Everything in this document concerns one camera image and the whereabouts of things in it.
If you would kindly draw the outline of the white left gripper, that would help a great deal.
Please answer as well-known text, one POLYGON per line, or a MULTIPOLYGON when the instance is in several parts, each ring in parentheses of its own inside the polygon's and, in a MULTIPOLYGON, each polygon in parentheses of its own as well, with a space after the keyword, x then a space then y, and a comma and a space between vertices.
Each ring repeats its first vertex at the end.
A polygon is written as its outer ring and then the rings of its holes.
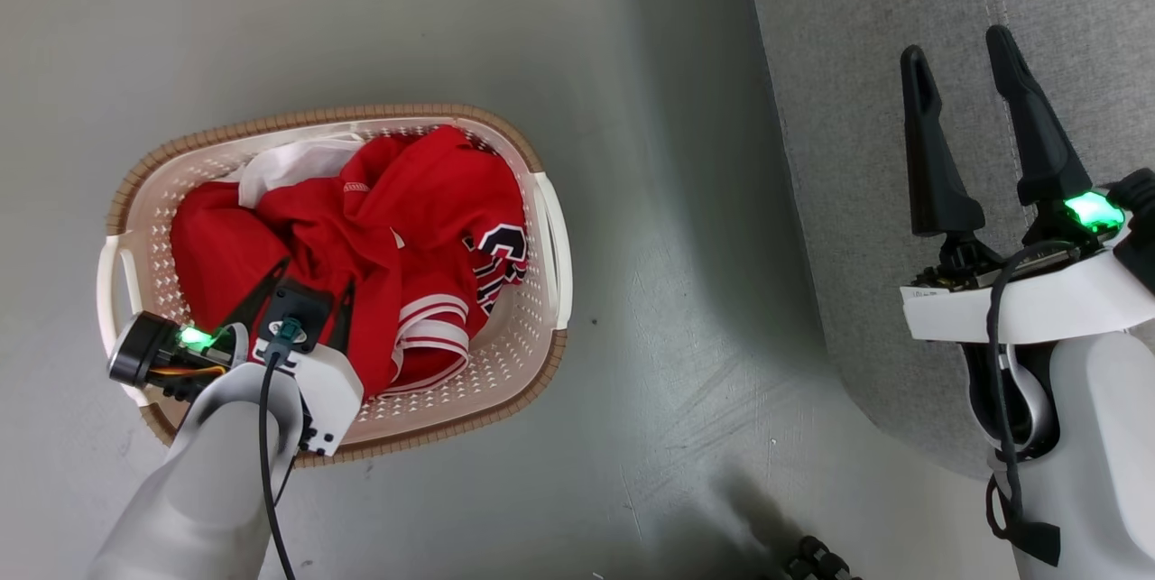
POLYGON ((213 334, 152 312, 139 312, 122 325, 107 319, 110 379, 152 423, 164 419, 162 400, 185 406, 181 419, 162 427, 169 444, 189 444, 191 432, 228 403, 262 403, 282 422, 281 456, 295 458, 297 451, 335 455, 363 399, 362 382, 346 359, 356 282, 346 282, 335 305, 326 345, 301 312, 252 332, 289 263, 289 256, 274 263, 213 334))

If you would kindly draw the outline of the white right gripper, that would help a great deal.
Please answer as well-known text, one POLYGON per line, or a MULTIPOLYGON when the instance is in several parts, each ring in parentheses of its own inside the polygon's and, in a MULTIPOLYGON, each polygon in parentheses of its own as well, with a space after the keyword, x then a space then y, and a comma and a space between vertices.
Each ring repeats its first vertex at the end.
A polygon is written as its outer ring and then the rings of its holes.
MULTIPOLYGON (((1052 104, 1005 25, 986 30, 994 89, 1013 124, 1021 177, 1021 205, 1068 201, 1076 218, 1105 226, 1100 252, 1074 263, 1059 253, 1028 260, 1000 296, 997 335, 1004 345, 1031 345, 1122 332, 1154 317, 1152 290, 1126 272, 1115 246, 1130 232, 1130 213, 1110 205, 1094 184, 1052 104)), ((911 233, 962 235, 985 226, 985 214, 969 198, 942 132, 942 98, 927 55, 911 44, 900 58, 911 233)), ((991 291, 902 287, 902 310, 912 339, 986 343, 991 291)))

